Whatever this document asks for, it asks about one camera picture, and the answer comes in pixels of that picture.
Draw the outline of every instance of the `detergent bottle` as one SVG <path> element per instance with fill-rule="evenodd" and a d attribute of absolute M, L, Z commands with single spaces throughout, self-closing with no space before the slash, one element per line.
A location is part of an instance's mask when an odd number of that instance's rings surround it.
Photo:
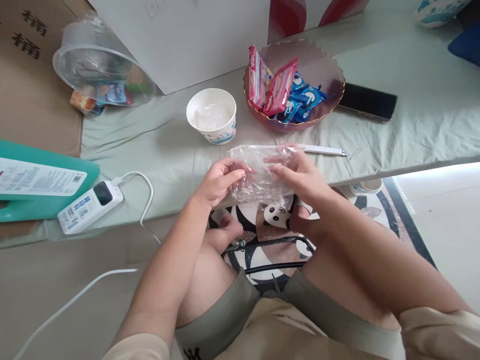
<path fill-rule="evenodd" d="M 0 139 L 0 223 L 56 218 L 99 173 L 93 162 Z"/>

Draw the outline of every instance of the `t-shirt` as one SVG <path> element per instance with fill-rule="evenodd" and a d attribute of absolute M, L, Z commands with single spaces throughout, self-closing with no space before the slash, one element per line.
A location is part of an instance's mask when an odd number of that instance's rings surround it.
<path fill-rule="evenodd" d="M 404 311 L 399 322 L 407 359 L 480 359 L 480 317 L 472 313 L 444 314 L 418 307 Z M 215 360 L 314 358 L 382 359 L 328 338 L 293 305 L 263 298 L 241 333 Z M 168 359 L 167 344 L 156 335 L 142 333 L 114 345 L 102 360 Z"/>

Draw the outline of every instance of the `shorts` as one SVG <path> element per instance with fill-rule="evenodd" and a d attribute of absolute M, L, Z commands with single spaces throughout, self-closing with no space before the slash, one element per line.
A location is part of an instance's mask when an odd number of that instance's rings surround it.
<path fill-rule="evenodd" d="M 330 339 L 386 359 L 405 358 L 400 331 L 384 330 L 333 301 L 297 270 L 283 289 L 284 299 L 315 323 Z M 202 360 L 223 352 L 240 334 L 260 300 L 245 271 L 202 316 L 175 331 L 184 359 L 201 349 Z"/>

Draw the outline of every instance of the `white cable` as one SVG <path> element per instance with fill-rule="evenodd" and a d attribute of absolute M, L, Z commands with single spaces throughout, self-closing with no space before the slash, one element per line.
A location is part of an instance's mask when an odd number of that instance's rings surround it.
<path fill-rule="evenodd" d="M 83 294 L 85 294 L 93 285 L 95 285 L 96 282 L 99 280 L 103 279 L 104 277 L 112 274 L 120 274 L 120 273 L 134 273 L 138 271 L 138 269 L 120 269 L 120 270 L 112 270 L 112 271 L 107 271 L 97 277 L 95 280 L 93 280 L 91 283 L 89 283 L 85 288 L 80 291 L 77 295 L 75 295 L 69 302 L 67 302 L 65 305 L 62 306 L 60 310 L 58 310 L 56 313 L 54 313 L 50 318 L 48 318 L 47 321 L 45 321 L 42 325 L 36 329 L 32 335 L 28 338 L 28 340 L 23 344 L 21 349 L 18 351 L 18 353 L 15 355 L 13 360 L 19 360 L 22 355 L 25 353 L 25 350 L 29 347 L 30 343 L 34 340 L 34 338 L 43 330 L 45 329 L 48 325 L 50 325 L 56 318 L 58 318 L 65 310 L 67 310 L 74 302 L 76 302 Z"/>
<path fill-rule="evenodd" d="M 154 198 L 154 187 L 152 185 L 152 183 L 150 182 L 149 178 L 141 173 L 140 171 L 130 171 L 130 172 L 127 172 L 126 174 L 120 176 L 120 177 L 116 177 L 114 178 L 112 181 L 111 181 L 111 184 L 114 185 L 114 186 L 117 186 L 121 183 L 124 182 L 124 178 L 126 178 L 128 175 L 132 175 L 132 174 L 135 174 L 135 175 L 140 175 L 142 178 L 145 179 L 145 181 L 147 182 L 148 186 L 150 187 L 150 198 L 148 199 L 147 203 L 146 203 L 146 206 L 145 206 L 145 209 L 143 210 L 143 213 L 141 214 L 140 216 L 140 226 L 142 228 L 144 228 L 145 230 L 147 230 L 154 238 L 155 240 L 158 242 L 158 244 L 161 244 L 160 243 L 160 240 L 159 238 L 157 237 L 157 235 L 155 235 L 152 231 L 150 231 L 150 229 L 148 227 L 146 227 L 144 225 L 144 218 L 145 218 L 145 215 L 147 214 L 147 211 L 149 210 L 150 208 L 150 204 L 152 203 L 152 200 Z"/>

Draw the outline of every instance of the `white pen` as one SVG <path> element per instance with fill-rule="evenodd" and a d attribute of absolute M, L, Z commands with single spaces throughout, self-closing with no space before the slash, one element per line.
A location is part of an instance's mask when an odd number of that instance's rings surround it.
<path fill-rule="evenodd" d="M 306 145 L 306 144 L 298 144 L 298 146 L 300 146 L 303 149 L 303 151 L 305 151 L 306 153 L 348 156 L 345 150 L 337 149 L 334 147 Z"/>

